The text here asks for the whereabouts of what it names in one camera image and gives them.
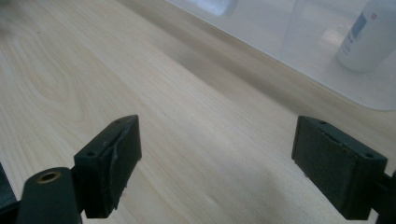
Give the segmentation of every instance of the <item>wooden table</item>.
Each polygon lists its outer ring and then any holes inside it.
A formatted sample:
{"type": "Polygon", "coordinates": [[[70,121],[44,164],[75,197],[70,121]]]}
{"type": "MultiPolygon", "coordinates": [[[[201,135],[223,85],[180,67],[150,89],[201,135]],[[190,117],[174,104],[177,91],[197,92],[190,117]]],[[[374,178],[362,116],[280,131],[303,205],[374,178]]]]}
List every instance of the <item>wooden table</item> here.
{"type": "Polygon", "coordinates": [[[143,159],[120,207],[85,223],[354,223],[291,159],[298,115],[396,169],[396,112],[356,105],[163,0],[11,0],[0,64],[0,162],[18,198],[31,175],[72,167],[111,120],[139,115],[143,159]]]}

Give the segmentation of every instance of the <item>plastic container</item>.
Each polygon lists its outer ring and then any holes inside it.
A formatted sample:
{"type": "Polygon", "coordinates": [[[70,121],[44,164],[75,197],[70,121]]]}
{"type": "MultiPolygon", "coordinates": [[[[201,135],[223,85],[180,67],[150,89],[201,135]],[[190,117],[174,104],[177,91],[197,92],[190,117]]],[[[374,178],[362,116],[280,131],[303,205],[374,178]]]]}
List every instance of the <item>plastic container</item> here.
{"type": "Polygon", "coordinates": [[[396,49],[396,0],[371,0],[337,51],[341,64],[375,70],[396,49]]]}

